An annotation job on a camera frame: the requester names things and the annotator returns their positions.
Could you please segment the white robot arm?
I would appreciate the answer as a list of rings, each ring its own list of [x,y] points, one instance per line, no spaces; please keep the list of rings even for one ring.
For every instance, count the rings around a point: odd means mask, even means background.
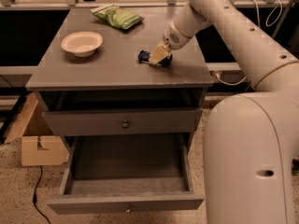
[[[292,159],[299,148],[299,64],[235,9],[188,0],[149,60],[156,64],[213,25],[254,91],[211,110],[203,138],[207,224],[296,224]]]

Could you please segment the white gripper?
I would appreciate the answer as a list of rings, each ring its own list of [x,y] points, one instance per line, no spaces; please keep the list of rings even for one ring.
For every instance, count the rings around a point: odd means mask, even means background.
[[[181,49],[189,41],[190,37],[182,23],[172,20],[164,30],[163,42],[160,43],[149,56],[149,62],[151,64],[161,62],[170,56],[171,50]]]

